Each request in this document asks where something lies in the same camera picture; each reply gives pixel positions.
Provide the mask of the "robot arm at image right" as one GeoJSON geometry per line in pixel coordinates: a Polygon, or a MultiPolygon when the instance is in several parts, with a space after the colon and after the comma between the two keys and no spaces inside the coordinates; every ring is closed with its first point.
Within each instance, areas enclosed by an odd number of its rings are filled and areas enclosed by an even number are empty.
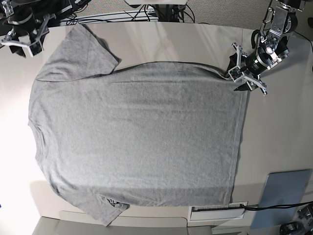
{"type": "Polygon", "coordinates": [[[268,93],[261,74],[288,57],[287,43],[298,26],[296,12],[303,11],[306,2],[279,0],[276,6],[270,3],[261,27],[251,35],[252,53],[247,54],[241,45],[232,44],[235,53],[229,57],[225,76],[239,84],[235,91],[251,92],[259,88],[264,95],[268,93]]]}

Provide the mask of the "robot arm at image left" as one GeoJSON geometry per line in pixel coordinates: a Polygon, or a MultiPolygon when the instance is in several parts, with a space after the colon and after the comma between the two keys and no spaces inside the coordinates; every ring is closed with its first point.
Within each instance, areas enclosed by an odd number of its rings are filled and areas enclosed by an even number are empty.
{"type": "Polygon", "coordinates": [[[9,47],[12,54],[31,57],[44,51],[44,40],[50,32],[48,24],[72,9],[69,0],[2,0],[0,25],[8,32],[0,47],[9,47]]]}

